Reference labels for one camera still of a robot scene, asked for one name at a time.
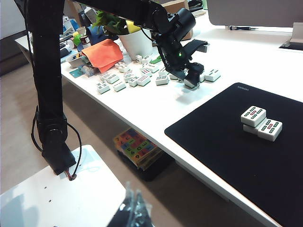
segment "yellow object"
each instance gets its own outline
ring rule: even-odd
[[[126,25],[129,33],[134,33],[140,30],[138,26],[134,25],[133,21],[127,20]]]
[[[74,33],[72,34],[73,37],[76,37],[77,35],[79,35],[78,32],[74,32]]]

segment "green plant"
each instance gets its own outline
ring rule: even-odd
[[[129,34],[124,19],[118,18],[110,13],[98,11],[96,15],[96,23],[93,27],[98,26],[99,29],[103,26],[104,34],[106,35],[127,35]]]

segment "cardboard box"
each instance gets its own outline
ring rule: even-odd
[[[181,8],[189,9],[187,0],[160,0],[159,3],[166,9],[168,13],[177,13]],[[193,30],[191,29],[182,40],[191,39],[192,37]]]

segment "white container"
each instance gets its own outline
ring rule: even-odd
[[[80,35],[86,35],[86,27],[79,27],[76,30]]]
[[[149,30],[143,30],[151,37]],[[119,38],[133,61],[136,60],[136,55],[145,57],[152,54],[152,42],[141,30],[128,35],[119,35]]]
[[[71,65],[72,69],[84,64],[81,57],[73,59],[73,56],[76,56],[77,54],[78,53],[73,54],[66,59],[66,61]]]

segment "white mahjong tile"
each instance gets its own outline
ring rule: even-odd
[[[205,73],[205,80],[214,82],[221,76],[219,70],[210,70]]]
[[[101,81],[103,81],[104,80],[104,76],[106,76],[106,75],[108,75],[109,74],[109,72],[104,72],[104,73],[101,73],[101,75],[99,75],[99,77],[100,77],[100,80]]]
[[[145,86],[151,81],[151,78],[149,76],[141,76],[138,80],[137,83],[139,86]]]
[[[200,75],[200,83],[202,83],[205,80],[205,71],[202,72],[202,74]]]
[[[107,84],[107,82],[102,81],[100,83],[97,83],[97,88],[98,88],[98,92],[100,94],[103,94],[104,92],[107,92],[110,90],[109,85]]]
[[[155,73],[156,71],[159,70],[159,66],[158,66],[158,65],[149,64],[147,67],[148,67],[148,69],[149,69],[152,73]]]
[[[142,63],[143,57],[142,57],[141,55],[136,55],[135,58],[136,58],[136,62],[137,62],[137,63],[139,63],[139,64]]]
[[[146,64],[146,63],[150,63],[152,60],[152,58],[150,56],[145,56],[143,59],[142,59],[142,63],[143,64]]]
[[[116,92],[121,91],[124,88],[126,88],[126,84],[122,81],[114,85],[114,90]]]
[[[119,80],[119,76],[116,75],[116,74],[112,74],[110,77],[107,77],[107,78],[106,78],[106,81],[107,81],[107,83],[109,83],[109,84],[113,84],[113,83],[115,83],[115,82],[118,81],[118,80]]]
[[[140,71],[141,70],[148,70],[148,63],[142,64],[140,67]]]
[[[115,64],[115,68],[118,69],[119,67],[121,67],[121,66],[123,66],[123,65],[125,65],[125,63],[122,62],[122,61],[119,61],[119,62],[117,62],[117,63]]]
[[[161,70],[159,70],[158,74],[159,74],[159,76],[165,76],[165,75],[168,75],[169,72],[167,72],[165,67],[164,67]]]
[[[127,83],[131,78],[135,77],[135,74],[133,73],[132,70],[129,70],[124,73],[123,77],[124,77],[125,82]]]
[[[258,130],[258,137],[274,142],[282,131],[282,122],[266,119]]]
[[[129,69],[130,69],[129,65],[122,65],[119,67],[120,72],[127,72],[129,71]]]
[[[149,77],[151,77],[152,76],[152,72],[150,70],[148,70],[148,69],[145,69],[145,70],[141,71],[141,75],[142,76],[149,76]]]
[[[266,110],[257,106],[251,106],[241,115],[241,122],[251,127],[256,127],[266,118]]]
[[[173,80],[178,80],[179,78],[178,77],[176,77],[175,75],[173,75],[173,74],[169,74],[169,78],[170,79],[173,79]]]
[[[107,73],[107,74],[105,74],[104,76],[100,76],[100,79],[103,81],[103,80],[106,80],[107,78],[109,78],[109,77],[111,77],[112,76],[112,74],[111,73]]]
[[[261,123],[259,123],[255,128],[248,126],[248,125],[243,125],[243,130],[252,134],[257,135],[258,134],[258,129],[261,127],[261,125],[263,124],[264,121],[266,121],[267,118],[265,118],[263,121],[261,121]]]
[[[156,85],[164,85],[164,84],[168,84],[169,83],[169,76],[165,75],[165,76],[158,76],[156,78]]]
[[[138,80],[139,78],[140,78],[140,77],[131,78],[131,79],[128,81],[129,86],[131,86],[131,87],[137,86],[137,85],[138,85],[137,80]]]

